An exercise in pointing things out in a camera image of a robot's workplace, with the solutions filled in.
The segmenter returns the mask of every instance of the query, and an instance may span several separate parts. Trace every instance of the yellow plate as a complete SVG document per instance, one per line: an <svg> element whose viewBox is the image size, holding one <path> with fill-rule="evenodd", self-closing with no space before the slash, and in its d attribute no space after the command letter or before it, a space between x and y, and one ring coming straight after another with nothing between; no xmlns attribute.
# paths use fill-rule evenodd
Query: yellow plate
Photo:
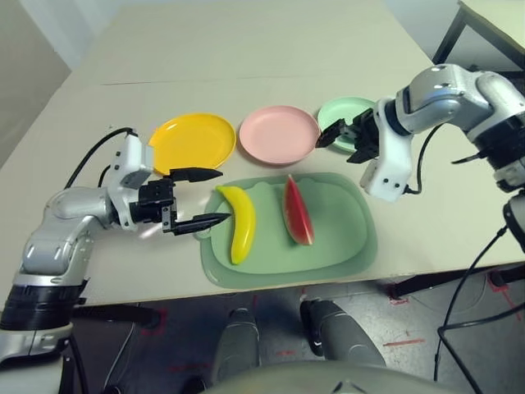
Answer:
<svg viewBox="0 0 525 394"><path fill-rule="evenodd" d="M156 172L169 175L172 168L217 168L235 148L232 125L212 113L188 113L158 127L149 144Z"/></svg>

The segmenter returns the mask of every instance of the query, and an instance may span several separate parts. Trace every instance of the red tape mark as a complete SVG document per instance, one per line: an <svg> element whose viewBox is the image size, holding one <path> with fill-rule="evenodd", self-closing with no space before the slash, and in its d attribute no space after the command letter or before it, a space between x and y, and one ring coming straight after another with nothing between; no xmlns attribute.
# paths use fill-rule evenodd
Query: red tape mark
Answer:
<svg viewBox="0 0 525 394"><path fill-rule="evenodd" d="M509 293L507 291L502 291L501 294L503 294L503 297L507 300L507 304L509 304L510 308L515 308L516 304L510 299ZM521 322L522 321L522 313L516 312L516 319Z"/></svg>
<svg viewBox="0 0 525 394"><path fill-rule="evenodd" d="M294 354L295 354L295 350L281 350L281 351L276 352L276 355L294 355Z"/></svg>
<svg viewBox="0 0 525 394"><path fill-rule="evenodd" d="M496 286L491 281L491 276L486 276L487 282L489 283L489 287L491 290L495 293L501 293L505 300L507 301L507 304L509 304L510 308L514 308L516 304L510 299L509 293L507 293L507 290L509 289L509 286L507 284L504 284L503 286ZM521 322L522 321L522 314L521 312L516 312L516 319Z"/></svg>
<svg viewBox="0 0 525 394"><path fill-rule="evenodd" d="M405 298L404 300L394 300L393 298L390 298L390 304L391 305L402 305L402 304L408 304L410 300L408 298Z"/></svg>
<svg viewBox="0 0 525 394"><path fill-rule="evenodd" d="M168 370L173 373L184 372L184 371L193 371L195 369L208 369L210 364L201 363L201 364L186 364L186 365L174 365L169 367Z"/></svg>
<svg viewBox="0 0 525 394"><path fill-rule="evenodd" d="M426 342L426 340L424 340L423 338L418 338L418 339L410 339L408 341L383 343L383 346L404 346L404 345L413 345L415 343L424 343L424 342Z"/></svg>
<svg viewBox="0 0 525 394"><path fill-rule="evenodd" d="M144 335L146 337L155 337L157 335L162 335L166 331L167 309L158 309L157 311L161 315L161 321L154 329L149 330L147 328L143 328L140 330L140 335Z"/></svg>

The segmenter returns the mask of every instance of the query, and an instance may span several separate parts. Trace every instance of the toy banana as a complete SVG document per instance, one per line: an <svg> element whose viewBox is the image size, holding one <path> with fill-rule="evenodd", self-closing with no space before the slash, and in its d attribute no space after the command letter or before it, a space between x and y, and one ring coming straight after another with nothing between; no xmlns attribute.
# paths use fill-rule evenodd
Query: toy banana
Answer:
<svg viewBox="0 0 525 394"><path fill-rule="evenodd" d="M217 190L230 203L235 215L235 230L231 242L231 262L241 264L253 244L255 208L248 194L237 186L218 186Z"/></svg>

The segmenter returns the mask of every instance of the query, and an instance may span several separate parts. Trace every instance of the plate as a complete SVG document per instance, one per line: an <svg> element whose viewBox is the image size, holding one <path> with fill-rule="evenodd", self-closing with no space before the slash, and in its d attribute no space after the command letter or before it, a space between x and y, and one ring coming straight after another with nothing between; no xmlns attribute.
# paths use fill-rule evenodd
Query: plate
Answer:
<svg viewBox="0 0 525 394"><path fill-rule="evenodd" d="M321 134L315 119L300 108L265 107L244 119L239 140L246 152L269 164L291 164L315 149Z"/></svg>
<svg viewBox="0 0 525 394"><path fill-rule="evenodd" d="M354 117L374 106L372 100L360 97L341 97L325 103L317 114L317 123L324 131L335 121L344 118L347 125L352 124ZM355 152L354 142L341 136L333 144L345 152Z"/></svg>
<svg viewBox="0 0 525 394"><path fill-rule="evenodd" d="M189 113L158 127L149 144L153 167L169 175L172 168L218 168L230 157L236 142L235 130L212 113Z"/></svg>
<svg viewBox="0 0 525 394"><path fill-rule="evenodd" d="M313 245L298 245L286 230L282 214L288 176L233 181L250 196L257 225L252 249L239 265L231 264L235 218L195 233L208 279L230 289L249 289L298 282L337 280L360 273L375 259L377 235L367 203L348 178L334 173L294 174L315 231ZM231 213L230 205L212 193L205 213Z"/></svg>

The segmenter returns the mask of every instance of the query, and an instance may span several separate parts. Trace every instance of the black metal frame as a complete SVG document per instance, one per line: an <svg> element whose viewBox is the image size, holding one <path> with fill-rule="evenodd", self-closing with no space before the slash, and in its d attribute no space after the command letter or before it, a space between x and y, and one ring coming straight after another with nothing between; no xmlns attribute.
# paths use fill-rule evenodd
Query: black metal frame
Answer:
<svg viewBox="0 0 525 394"><path fill-rule="evenodd" d="M161 314L155 309L134 305L82 306L73 310L73 318L88 318L112 322L137 323L143 328L155 328Z"/></svg>
<svg viewBox="0 0 525 394"><path fill-rule="evenodd" d="M505 286L507 283L516 282L525 279L525 264L518 265L515 268L505 269L503 271L495 270L489 273L491 282L496 287Z"/></svg>
<svg viewBox="0 0 525 394"><path fill-rule="evenodd" d="M476 268L472 273L480 273L483 271L494 270L494 267ZM394 283L388 287L388 295L394 300L399 300L408 294L416 291L432 289L434 286L443 285L448 282L460 279L466 272L466 269L459 271L450 271L447 273L428 273L425 275L417 275L411 277L406 281ZM507 270L494 270L490 274L492 283L496 286L504 286L507 283L515 282L520 279L525 279L525 264L519 265L516 268Z"/></svg>
<svg viewBox="0 0 525 394"><path fill-rule="evenodd" d="M432 58L434 64L446 61L465 26L470 26L476 33L491 43L512 62L525 70L525 52L523 49L520 47L517 48L515 44L506 40L502 34L497 34L497 32L491 29L487 23L484 23L479 16L473 15L472 11L461 5L443 41L441 41L434 58Z"/></svg>

